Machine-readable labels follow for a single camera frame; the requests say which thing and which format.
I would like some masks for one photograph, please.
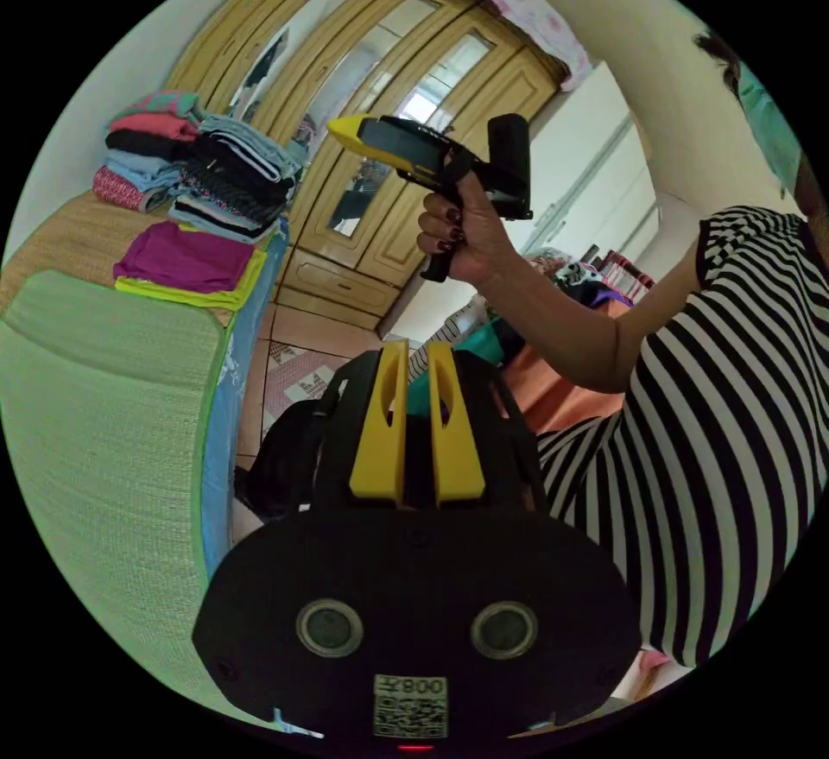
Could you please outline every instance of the tiled floor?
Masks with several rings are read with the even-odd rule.
[[[237,465],[250,468],[264,434],[288,405],[318,398],[341,364],[381,344],[360,327],[268,305],[250,360]]]

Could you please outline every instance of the camera lens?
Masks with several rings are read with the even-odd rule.
[[[296,619],[296,634],[316,655],[342,658],[359,647],[363,625],[348,604],[322,598],[302,608]]]
[[[487,658],[516,658],[532,647],[538,635],[534,612],[514,601],[490,604],[472,622],[475,649]]]

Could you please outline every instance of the wooden wardrobe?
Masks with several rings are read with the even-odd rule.
[[[326,123],[410,117],[486,158],[487,121],[532,118],[565,74],[481,0],[228,0],[166,87],[300,153],[273,298],[374,329],[421,267],[425,190],[343,151]]]

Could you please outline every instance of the yellow cloth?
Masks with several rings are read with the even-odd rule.
[[[192,304],[194,307],[223,307],[226,310],[240,310],[250,298],[259,274],[265,264],[268,254],[262,250],[253,250],[248,266],[242,273],[235,290],[219,290],[216,293],[194,293],[192,290],[179,290],[174,287],[163,287],[152,281],[142,281],[137,278],[120,276],[115,281],[115,289],[123,293],[146,295],[151,299],[162,301],[178,301],[180,304]]]

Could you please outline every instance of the yellow scanner tip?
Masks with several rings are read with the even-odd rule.
[[[338,117],[328,123],[328,133],[337,138],[346,149],[352,152],[361,151],[362,142],[359,138],[360,126],[367,115],[353,114],[349,117]]]

